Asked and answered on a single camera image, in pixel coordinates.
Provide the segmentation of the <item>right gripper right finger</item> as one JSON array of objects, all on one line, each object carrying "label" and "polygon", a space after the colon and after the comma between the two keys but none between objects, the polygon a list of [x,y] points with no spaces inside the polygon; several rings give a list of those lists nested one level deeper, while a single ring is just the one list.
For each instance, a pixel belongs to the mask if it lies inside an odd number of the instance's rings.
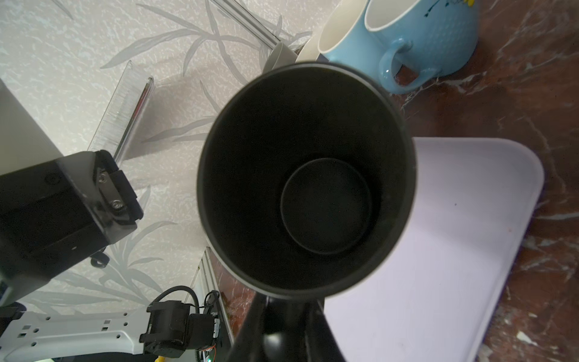
[{"label": "right gripper right finger", "polygon": [[305,320],[305,345],[308,361],[346,362],[324,315],[324,304],[309,304]]}]

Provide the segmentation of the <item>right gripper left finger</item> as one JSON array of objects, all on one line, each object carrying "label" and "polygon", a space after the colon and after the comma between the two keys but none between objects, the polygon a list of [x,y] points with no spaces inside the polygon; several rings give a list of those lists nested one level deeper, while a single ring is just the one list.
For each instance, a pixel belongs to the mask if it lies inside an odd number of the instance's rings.
[{"label": "right gripper left finger", "polygon": [[256,294],[241,331],[230,349],[227,362],[267,361],[263,348],[267,296]]}]

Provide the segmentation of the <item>black mug white rim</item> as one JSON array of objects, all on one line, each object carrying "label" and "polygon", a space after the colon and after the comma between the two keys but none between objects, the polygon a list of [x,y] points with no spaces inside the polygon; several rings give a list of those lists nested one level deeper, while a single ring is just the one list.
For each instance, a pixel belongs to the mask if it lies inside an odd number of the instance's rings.
[{"label": "black mug white rim", "polygon": [[334,63],[254,79],[212,126],[198,167],[223,265],[281,300],[338,294],[395,249],[416,194],[413,141],[387,93]]}]

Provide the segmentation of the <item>light blue mug front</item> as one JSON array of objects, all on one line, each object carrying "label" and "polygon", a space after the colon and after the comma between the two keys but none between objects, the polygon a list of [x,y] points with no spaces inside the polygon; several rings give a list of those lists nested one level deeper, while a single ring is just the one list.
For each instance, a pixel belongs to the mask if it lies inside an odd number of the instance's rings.
[{"label": "light blue mug front", "polygon": [[377,78],[384,51],[379,40],[364,25],[368,4],[366,0],[341,1],[321,31],[318,51],[333,63]]}]

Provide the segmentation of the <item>grey mug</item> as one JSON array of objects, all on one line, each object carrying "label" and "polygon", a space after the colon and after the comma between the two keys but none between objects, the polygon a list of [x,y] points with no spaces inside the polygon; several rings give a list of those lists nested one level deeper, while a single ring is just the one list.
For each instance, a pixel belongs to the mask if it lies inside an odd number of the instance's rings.
[{"label": "grey mug", "polygon": [[298,54],[283,42],[278,43],[263,66],[262,73],[266,74],[282,66],[294,64]]}]

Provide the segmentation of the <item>lilac purple mug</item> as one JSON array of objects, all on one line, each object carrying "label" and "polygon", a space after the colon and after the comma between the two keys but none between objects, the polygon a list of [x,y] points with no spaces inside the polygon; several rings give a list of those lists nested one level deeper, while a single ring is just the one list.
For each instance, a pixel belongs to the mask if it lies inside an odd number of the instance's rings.
[{"label": "lilac purple mug", "polygon": [[312,34],[312,37],[302,47],[296,63],[315,62],[320,57],[321,53],[318,50],[318,43],[321,37],[321,31]]}]

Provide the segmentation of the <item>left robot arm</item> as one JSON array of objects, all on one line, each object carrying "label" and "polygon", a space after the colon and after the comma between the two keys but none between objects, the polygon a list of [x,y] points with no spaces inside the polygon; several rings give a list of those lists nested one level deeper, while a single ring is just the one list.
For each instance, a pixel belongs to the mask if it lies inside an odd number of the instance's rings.
[{"label": "left robot arm", "polygon": [[146,312],[79,317],[39,314],[20,300],[104,250],[143,217],[137,196],[105,151],[61,155],[6,87],[1,89],[1,359],[140,354]]}]

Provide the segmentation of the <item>lilac rectangular tray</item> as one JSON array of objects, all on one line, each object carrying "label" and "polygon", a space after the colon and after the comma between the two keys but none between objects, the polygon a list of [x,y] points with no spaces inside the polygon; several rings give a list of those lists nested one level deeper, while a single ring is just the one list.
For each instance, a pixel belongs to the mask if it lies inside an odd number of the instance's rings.
[{"label": "lilac rectangular tray", "polygon": [[348,361],[473,361],[544,186],[498,138],[417,137],[413,211],[394,251],[325,302]]}]

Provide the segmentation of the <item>clear plastic wall bin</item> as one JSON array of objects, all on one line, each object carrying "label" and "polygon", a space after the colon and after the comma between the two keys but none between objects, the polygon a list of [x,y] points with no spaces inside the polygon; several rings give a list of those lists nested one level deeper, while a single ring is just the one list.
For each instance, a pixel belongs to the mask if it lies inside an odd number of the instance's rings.
[{"label": "clear plastic wall bin", "polygon": [[117,163],[122,162],[153,90],[153,76],[129,61],[88,149],[105,150]]}]

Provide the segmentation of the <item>aluminium frame crossbar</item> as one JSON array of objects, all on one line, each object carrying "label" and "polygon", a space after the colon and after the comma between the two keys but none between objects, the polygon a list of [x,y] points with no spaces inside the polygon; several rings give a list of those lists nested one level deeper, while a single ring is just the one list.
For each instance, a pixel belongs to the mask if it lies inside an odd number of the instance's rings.
[{"label": "aluminium frame crossbar", "polygon": [[213,0],[213,3],[271,50],[281,43],[281,40],[276,35],[270,32],[237,1]]}]

